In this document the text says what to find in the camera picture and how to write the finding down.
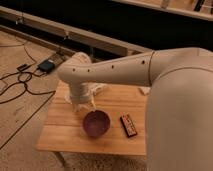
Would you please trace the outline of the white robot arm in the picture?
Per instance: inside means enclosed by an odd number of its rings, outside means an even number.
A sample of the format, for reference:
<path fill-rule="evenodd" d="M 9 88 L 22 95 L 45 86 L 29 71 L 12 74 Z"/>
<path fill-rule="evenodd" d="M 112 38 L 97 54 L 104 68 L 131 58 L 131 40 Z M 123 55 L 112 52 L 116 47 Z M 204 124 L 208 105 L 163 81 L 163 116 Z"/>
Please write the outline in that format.
<path fill-rule="evenodd" d="M 93 63 L 77 53 L 58 69 L 71 101 L 91 99 L 90 83 L 148 86 L 147 171 L 213 171 L 213 52 L 177 48 Z"/>

